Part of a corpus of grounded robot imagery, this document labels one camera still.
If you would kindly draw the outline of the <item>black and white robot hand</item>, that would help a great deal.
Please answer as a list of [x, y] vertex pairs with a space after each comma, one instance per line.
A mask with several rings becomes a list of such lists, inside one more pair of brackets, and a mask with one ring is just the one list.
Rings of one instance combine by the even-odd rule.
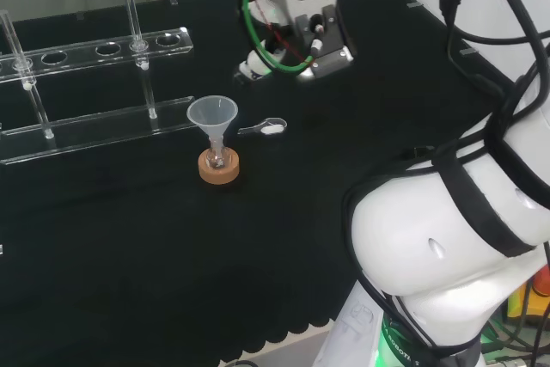
[[[254, 6], [260, 13], [259, 23], [262, 23], [272, 35], [268, 40], [260, 40], [248, 4], [249, 0], [238, 0], [239, 22], [252, 48], [247, 60], [240, 66], [240, 71], [251, 80], [258, 80], [270, 74], [299, 76], [306, 71], [315, 61], [313, 49], [310, 49], [309, 55], [303, 58], [287, 41], [290, 27], [268, 21], [258, 0], [254, 0]], [[299, 64], [294, 66], [282, 64], [282, 59], [287, 52], [294, 54], [300, 60]]]

